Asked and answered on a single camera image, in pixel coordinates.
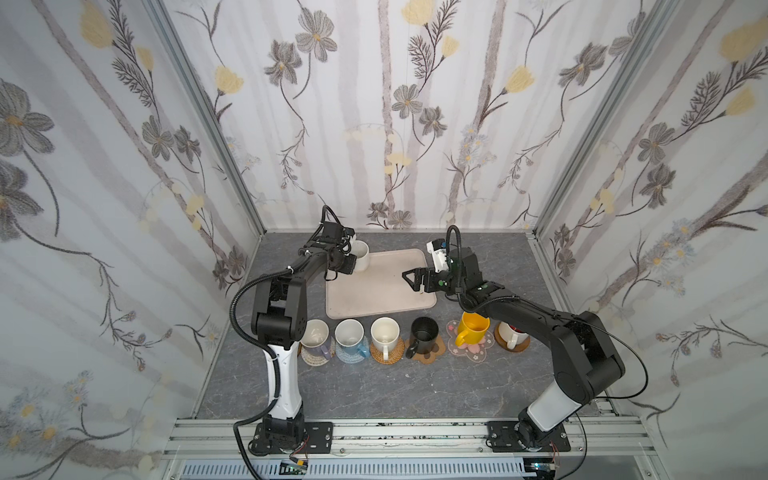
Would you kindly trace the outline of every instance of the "blue mug handle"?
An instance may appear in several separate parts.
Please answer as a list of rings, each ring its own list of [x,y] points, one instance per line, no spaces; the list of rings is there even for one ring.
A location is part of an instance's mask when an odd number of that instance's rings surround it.
[[[328,350],[328,347],[325,345],[320,346],[320,352],[323,353],[323,356],[326,357],[328,360],[331,359],[331,352]]]
[[[357,344],[357,351],[360,352],[360,355],[362,355],[365,358],[368,358],[371,356],[371,350],[366,345],[365,338],[360,340],[360,343]]]

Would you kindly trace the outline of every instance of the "woven coaster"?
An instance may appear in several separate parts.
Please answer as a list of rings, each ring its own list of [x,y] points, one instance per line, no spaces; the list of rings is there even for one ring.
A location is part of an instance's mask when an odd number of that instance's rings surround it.
[[[406,349],[411,346],[411,339],[408,338],[406,340]],[[437,339],[435,340],[435,345],[432,347],[432,351],[428,353],[424,353],[423,355],[421,353],[416,353],[413,356],[414,360],[418,360],[424,365],[429,365],[430,363],[434,362],[437,357],[441,356],[443,353],[445,353],[445,342],[442,341],[442,336],[437,335]]]
[[[402,339],[398,339],[397,345],[395,345],[395,349],[389,355],[389,360],[385,362],[384,354],[381,353],[373,343],[371,343],[371,356],[375,361],[382,363],[383,365],[392,365],[393,363],[400,360],[402,358],[402,353],[405,352],[405,350],[406,343],[403,342]]]
[[[370,349],[371,343],[368,341],[368,337],[364,336],[362,338],[365,345]],[[344,363],[360,363],[366,358],[362,356],[359,352],[357,353],[347,353],[344,351],[343,348],[339,347],[339,351],[336,352],[336,356],[339,357],[339,360],[341,360]]]
[[[480,363],[485,360],[487,351],[493,346],[496,341],[493,338],[493,333],[485,332],[483,338],[473,344],[464,343],[461,346],[456,346],[456,330],[458,329],[458,320],[451,320],[445,329],[448,331],[448,342],[445,347],[450,353],[456,356],[466,356],[468,359],[475,363]]]
[[[513,353],[520,353],[523,350],[527,349],[529,345],[531,345],[531,336],[529,335],[527,339],[523,340],[523,343],[520,343],[519,345],[515,345],[515,348],[510,350],[507,348],[507,342],[502,339],[501,333],[498,332],[498,328],[502,326],[500,323],[496,326],[496,329],[493,331],[493,337],[496,339],[496,343],[498,343],[498,346],[503,348],[504,350],[508,352]]]
[[[336,341],[331,337],[331,358],[333,358],[335,353]],[[313,354],[307,352],[305,349],[301,350],[301,358],[304,359],[304,362],[309,366],[321,366],[329,362],[325,356],[314,356]]]

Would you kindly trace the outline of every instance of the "wall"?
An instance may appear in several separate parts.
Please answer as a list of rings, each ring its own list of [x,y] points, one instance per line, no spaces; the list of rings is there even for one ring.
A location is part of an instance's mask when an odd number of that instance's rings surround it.
[[[652,6],[165,4],[266,226],[379,230],[535,224]]]
[[[0,471],[159,478],[256,237],[140,2],[3,2],[0,44]]]
[[[677,480],[765,477],[766,15],[682,2],[541,235],[577,310],[639,349],[650,385],[619,404]],[[625,358],[620,396],[644,380]]]

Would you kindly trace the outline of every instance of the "white mug handle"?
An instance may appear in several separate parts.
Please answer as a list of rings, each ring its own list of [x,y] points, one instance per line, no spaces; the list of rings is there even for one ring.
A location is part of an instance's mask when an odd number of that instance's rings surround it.
[[[520,338],[520,336],[518,335],[518,333],[513,330],[512,331],[512,338],[507,340],[507,348],[510,349],[510,350],[514,349],[518,345],[518,339],[519,338]]]

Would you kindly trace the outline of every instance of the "metal corner post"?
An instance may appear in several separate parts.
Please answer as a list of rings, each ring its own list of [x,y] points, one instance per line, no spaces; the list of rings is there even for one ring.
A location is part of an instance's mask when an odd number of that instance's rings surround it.
[[[656,45],[657,40],[664,32],[678,0],[657,0],[654,7],[650,10],[645,25],[637,36],[637,40],[632,44],[627,58],[621,63],[616,78],[611,82],[606,95],[604,96],[598,110],[592,117],[584,136],[579,140],[578,145],[571,155],[571,159],[563,169],[554,189],[545,202],[545,206],[535,227],[537,236],[539,233],[547,230],[550,223],[554,220],[558,209],[565,201],[569,190],[576,181],[581,172],[581,168],[587,162],[588,155],[598,142],[600,136],[608,126],[608,122],[616,113],[616,110],[624,100],[624,96],[629,91],[632,81],[637,77],[637,73],[643,66],[645,60],[650,56],[651,51]]]
[[[210,102],[205,95],[205,90],[197,80],[197,76],[194,74],[192,64],[181,44],[179,35],[168,15],[168,10],[165,8],[163,0],[142,0],[142,3],[144,3],[144,7],[147,9],[152,25],[160,36],[166,52],[170,56],[174,65],[174,70],[179,75],[179,78],[184,85],[184,90],[187,92],[187,96],[195,111],[197,111],[200,120],[203,122],[207,135],[221,159],[222,168],[230,179],[240,203],[243,205],[250,222],[256,228],[256,232],[258,232],[259,235],[264,235],[266,233],[266,228],[261,221],[259,212],[256,210],[256,207],[250,199],[250,193],[238,171],[237,162],[234,160],[232,152],[230,152],[230,149],[227,147],[227,142],[221,132],[219,122],[216,120],[216,115],[211,110]]]

